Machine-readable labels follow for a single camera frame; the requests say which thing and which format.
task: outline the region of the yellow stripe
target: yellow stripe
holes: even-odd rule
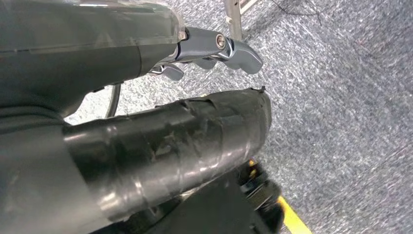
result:
[[[282,196],[278,198],[278,202],[284,210],[284,224],[291,234],[312,234]]]

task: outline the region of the black cable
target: black cable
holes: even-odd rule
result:
[[[106,118],[115,116],[116,109],[119,104],[121,84],[116,84],[112,87],[111,102],[109,103],[108,111],[106,112]]]

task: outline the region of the metal leg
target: metal leg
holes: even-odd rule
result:
[[[240,0],[224,0],[226,22],[229,25],[231,38],[242,40]]]

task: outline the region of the metal tube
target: metal tube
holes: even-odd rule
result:
[[[224,0],[226,22],[229,26],[231,38],[235,40],[242,40],[242,24],[239,0]]]
[[[270,124],[268,96],[247,89],[67,126],[63,133],[96,203],[119,221],[246,162]]]

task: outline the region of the clear plastic cover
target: clear plastic cover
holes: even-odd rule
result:
[[[182,17],[161,0],[0,0],[0,57],[177,43]]]

